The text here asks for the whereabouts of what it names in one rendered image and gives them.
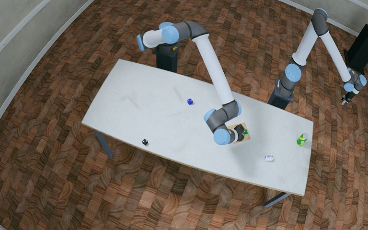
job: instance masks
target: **white tabletop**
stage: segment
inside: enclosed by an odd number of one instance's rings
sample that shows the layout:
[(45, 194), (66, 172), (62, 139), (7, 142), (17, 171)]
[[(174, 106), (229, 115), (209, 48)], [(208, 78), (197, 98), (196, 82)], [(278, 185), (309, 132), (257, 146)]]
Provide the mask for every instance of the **white tabletop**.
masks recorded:
[[(82, 124), (147, 152), (207, 172), (296, 195), (304, 195), (313, 122), (233, 92), (250, 140), (218, 145), (203, 116), (221, 108), (212, 84), (119, 60)], [(191, 98), (194, 104), (188, 105)], [(309, 135), (297, 145), (302, 133)], [(147, 146), (142, 140), (148, 140)], [(265, 156), (273, 155), (272, 162)]]

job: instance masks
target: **green can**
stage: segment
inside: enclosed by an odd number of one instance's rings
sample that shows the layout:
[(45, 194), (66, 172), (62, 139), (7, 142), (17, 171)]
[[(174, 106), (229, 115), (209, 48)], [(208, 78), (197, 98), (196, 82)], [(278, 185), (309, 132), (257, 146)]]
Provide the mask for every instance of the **green can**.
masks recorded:
[(307, 140), (308, 140), (308, 134), (303, 133), (303, 134), (299, 137), (299, 139), (297, 139), (297, 144), (298, 144), (299, 146), (302, 146), (302, 145), (303, 145)]

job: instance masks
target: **parquet floor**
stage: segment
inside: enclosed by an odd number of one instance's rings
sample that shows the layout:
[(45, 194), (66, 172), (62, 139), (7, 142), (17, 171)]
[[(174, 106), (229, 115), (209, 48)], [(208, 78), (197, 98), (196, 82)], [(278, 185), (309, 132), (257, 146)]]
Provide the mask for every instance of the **parquet floor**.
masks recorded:
[[(204, 25), (232, 90), (267, 102), (311, 15), (277, 0), (96, 0), (53, 44), (0, 119), (0, 223), (6, 229), (368, 230), (368, 95), (340, 105), (337, 69), (317, 40), (287, 110), (314, 122), (305, 196), (156, 157), (81, 126), (119, 58), (155, 66), (135, 37), (161, 22)], [(354, 37), (330, 25), (339, 47)], [(192, 41), (178, 72), (210, 82)]]

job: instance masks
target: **black pedestal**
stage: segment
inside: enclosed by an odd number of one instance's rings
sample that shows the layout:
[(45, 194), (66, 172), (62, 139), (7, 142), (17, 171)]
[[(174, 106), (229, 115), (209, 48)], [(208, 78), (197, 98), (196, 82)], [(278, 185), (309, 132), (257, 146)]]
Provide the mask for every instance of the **black pedestal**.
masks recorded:
[(156, 54), (156, 67), (176, 73), (178, 66), (178, 52), (180, 46), (181, 43), (178, 43), (174, 51), (167, 52), (168, 50), (163, 50), (164, 53), (160, 52), (158, 47), (156, 47), (153, 51), (153, 54)]
[(275, 88), (274, 88), (274, 91), (272, 92), (271, 97), (268, 100), (267, 104), (270, 104), (270, 105), (273, 105), (274, 107), (285, 110), (285, 108), (287, 107), (289, 102), (293, 103), (294, 95), (289, 97), (289, 98), (285, 98), (285, 97), (281, 96), (277, 91), (277, 83), (278, 83), (279, 80), (280, 79), (278, 79), (278, 78), (275, 79)]
[(344, 50), (346, 65), (364, 75), (368, 63), (368, 24), (366, 24), (349, 51)]

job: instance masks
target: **table leg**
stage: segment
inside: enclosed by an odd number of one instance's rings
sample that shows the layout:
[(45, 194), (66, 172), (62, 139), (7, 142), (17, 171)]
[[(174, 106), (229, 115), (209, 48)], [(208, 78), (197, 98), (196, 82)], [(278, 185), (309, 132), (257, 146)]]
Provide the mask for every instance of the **table leg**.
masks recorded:
[(103, 133), (100, 133), (98, 131), (94, 131), (94, 133), (96, 134), (97, 136), (97, 139), (99, 140), (100, 144), (102, 145), (102, 148), (105, 150), (105, 153), (106, 155), (109, 157), (109, 158), (112, 158), (113, 157), (113, 152), (111, 152), (111, 149), (105, 139), (105, 136)]
[(277, 202), (279, 202), (280, 200), (286, 198), (290, 196), (290, 193), (280, 193), (278, 194), (277, 196), (275, 196), (274, 198), (266, 201), (264, 204), (263, 204), (263, 207), (270, 207), (274, 204), (276, 204)]

